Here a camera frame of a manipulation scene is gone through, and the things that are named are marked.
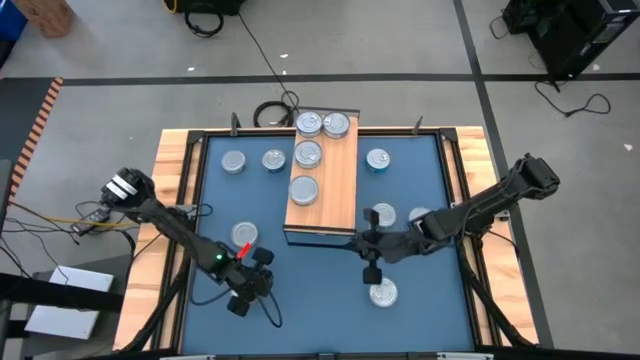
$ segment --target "blue mat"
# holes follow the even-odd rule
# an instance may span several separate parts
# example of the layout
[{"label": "blue mat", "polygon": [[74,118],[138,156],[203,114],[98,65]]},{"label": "blue mat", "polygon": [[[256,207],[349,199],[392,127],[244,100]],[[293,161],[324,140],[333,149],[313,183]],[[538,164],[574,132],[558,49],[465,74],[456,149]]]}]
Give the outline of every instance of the blue mat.
[{"label": "blue mat", "polygon": [[[366,263],[356,254],[286,244],[282,225],[293,143],[293,138],[212,138],[202,201],[213,207],[213,215],[203,218],[198,229],[203,236],[231,244],[234,224],[251,221],[257,225],[257,245],[275,253],[270,268],[275,275],[273,294],[282,310],[283,327],[272,327],[257,304],[245,318],[233,315],[226,310],[229,297],[202,307],[189,304],[183,354],[471,350],[473,342],[453,248],[394,265],[381,262],[384,275],[398,287],[398,301],[382,309],[369,299],[369,288],[362,284]],[[388,202],[398,213],[394,229],[401,230],[413,207],[447,206],[433,136],[360,138],[359,159],[375,147],[390,153],[391,167],[386,173],[373,174],[365,169],[363,161],[358,162],[358,209]],[[262,154],[271,148],[286,153],[285,171],[270,174],[262,168]],[[229,150],[241,150],[247,156],[243,173],[228,175],[222,170],[220,159]],[[360,214],[358,210],[357,226],[364,229],[367,223]],[[196,300],[224,290],[199,271],[193,284]],[[272,308],[270,300],[266,304]]]}]

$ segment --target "red marker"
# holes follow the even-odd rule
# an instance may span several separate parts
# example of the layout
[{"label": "red marker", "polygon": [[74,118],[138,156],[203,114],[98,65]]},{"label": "red marker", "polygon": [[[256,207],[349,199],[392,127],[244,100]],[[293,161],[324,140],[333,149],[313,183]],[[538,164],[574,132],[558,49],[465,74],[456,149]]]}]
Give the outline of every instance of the red marker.
[{"label": "red marker", "polygon": [[238,259],[242,259],[243,257],[245,257],[245,255],[247,255],[249,253],[250,249],[251,249],[251,244],[249,244],[249,243],[244,244],[244,247],[238,253],[237,258]]}]

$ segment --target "concrete floor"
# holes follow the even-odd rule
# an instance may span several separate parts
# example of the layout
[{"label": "concrete floor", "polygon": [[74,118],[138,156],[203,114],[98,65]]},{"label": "concrete floor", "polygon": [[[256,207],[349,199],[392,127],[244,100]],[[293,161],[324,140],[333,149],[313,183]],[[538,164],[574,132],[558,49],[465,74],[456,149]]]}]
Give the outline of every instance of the concrete floor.
[{"label": "concrete floor", "polygon": [[[78,15],[74,30],[45,40],[27,27],[2,70],[6,77],[141,78],[268,75],[238,18],[226,18],[220,36],[194,37],[159,0],[67,0]],[[488,22],[507,0],[462,0],[485,74],[539,73],[527,62],[528,39],[495,40]],[[471,74],[456,11],[450,0],[249,1],[243,16],[278,72],[287,74]],[[499,31],[502,24],[496,23]],[[279,55],[288,54],[287,58]],[[596,63],[599,73],[640,72],[640,22]],[[633,229],[640,197],[640,82],[576,82],[548,93],[565,109],[595,92],[611,114],[564,119],[533,83],[487,83],[509,164],[531,152],[563,181],[543,202],[523,202],[522,212],[548,321],[557,348],[639,353],[640,255]],[[307,106],[361,109],[363,125],[485,125],[473,82],[324,82],[287,87]],[[75,217],[73,205],[99,196],[120,167],[150,173],[163,128],[227,126],[232,111],[250,124],[260,103],[280,97],[279,85],[202,84],[65,86],[51,113],[17,196],[46,214]],[[265,117],[279,115],[265,113]],[[10,211],[9,216],[26,218]],[[53,268],[28,235],[7,234],[25,268]],[[87,238],[76,246],[64,236],[45,237],[64,265],[127,253],[120,235]],[[0,262],[0,271],[15,272]],[[14,318],[23,316],[17,307]],[[18,358],[11,341],[5,358]],[[42,358],[68,359],[100,350],[91,344]]]}]

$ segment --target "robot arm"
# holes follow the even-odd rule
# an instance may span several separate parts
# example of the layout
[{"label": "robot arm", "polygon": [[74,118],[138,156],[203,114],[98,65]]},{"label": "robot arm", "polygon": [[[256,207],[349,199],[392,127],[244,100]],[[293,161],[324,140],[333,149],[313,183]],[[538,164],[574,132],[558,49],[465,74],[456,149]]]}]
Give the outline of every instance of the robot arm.
[{"label": "robot arm", "polygon": [[[526,154],[496,185],[452,209],[429,212],[414,219],[408,231],[378,232],[378,214],[365,209],[365,218],[371,229],[356,234],[345,249],[357,252],[369,262],[363,272],[364,283],[380,284],[382,271],[376,265],[380,257],[387,263],[396,263],[409,256],[428,255],[448,246],[451,238],[454,238],[455,246],[464,251],[461,240],[466,234],[481,237],[499,212],[511,208],[523,198],[545,199],[558,190],[558,185],[560,179],[544,160]],[[493,301],[465,256],[461,257],[461,265],[464,283],[473,288],[511,344],[532,346]]]},{"label": "robot arm", "polygon": [[247,267],[229,246],[191,231],[189,217],[177,208],[167,208],[156,199],[153,181],[135,169],[123,168],[102,188],[100,201],[137,223],[151,223],[172,241],[179,242],[198,267],[218,284],[227,283],[238,295],[227,308],[245,316],[257,296],[266,297],[273,287],[273,274],[265,266],[273,253],[262,248],[254,252],[256,264]]}]

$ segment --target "metal can lid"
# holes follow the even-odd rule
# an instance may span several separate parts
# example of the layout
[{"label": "metal can lid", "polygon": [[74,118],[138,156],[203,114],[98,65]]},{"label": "metal can lid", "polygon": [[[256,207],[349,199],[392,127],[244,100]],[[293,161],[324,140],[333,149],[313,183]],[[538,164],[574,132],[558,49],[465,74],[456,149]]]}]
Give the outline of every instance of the metal can lid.
[{"label": "metal can lid", "polygon": [[296,161],[302,165],[314,165],[322,158],[322,148],[317,142],[311,140],[298,143],[294,153]]},{"label": "metal can lid", "polygon": [[296,119],[296,127],[303,133],[314,133],[322,127],[322,117],[313,111],[303,112]]},{"label": "metal can lid", "polygon": [[277,170],[284,166],[286,156],[282,150],[267,150],[262,156],[262,165],[269,170]]},{"label": "metal can lid", "polygon": [[382,149],[373,149],[367,153],[367,163],[374,169],[384,169],[390,162],[389,153]]},{"label": "metal can lid", "polygon": [[422,207],[422,206],[418,206],[417,208],[414,208],[413,210],[411,210],[411,212],[409,212],[409,221],[413,221],[414,219],[419,218],[422,215],[426,215],[430,212],[431,210]]},{"label": "metal can lid", "polygon": [[373,206],[373,210],[380,215],[380,226],[392,226],[396,222],[396,210],[387,203],[379,203]]},{"label": "metal can lid", "polygon": [[312,204],[318,197],[318,183],[311,176],[298,176],[289,184],[289,196],[298,205]]},{"label": "metal can lid", "polygon": [[222,157],[222,168],[228,172],[237,172],[246,163],[246,158],[241,151],[231,150]]},{"label": "metal can lid", "polygon": [[347,115],[343,113],[331,113],[324,117],[322,124],[327,132],[335,135],[342,135],[349,131],[351,121]]},{"label": "metal can lid", "polygon": [[255,244],[258,240],[258,228],[248,221],[237,223],[231,229],[231,241],[236,246],[243,248],[246,244]]},{"label": "metal can lid", "polygon": [[389,307],[398,300],[398,288],[389,278],[383,277],[380,285],[369,287],[369,297],[380,307]]}]

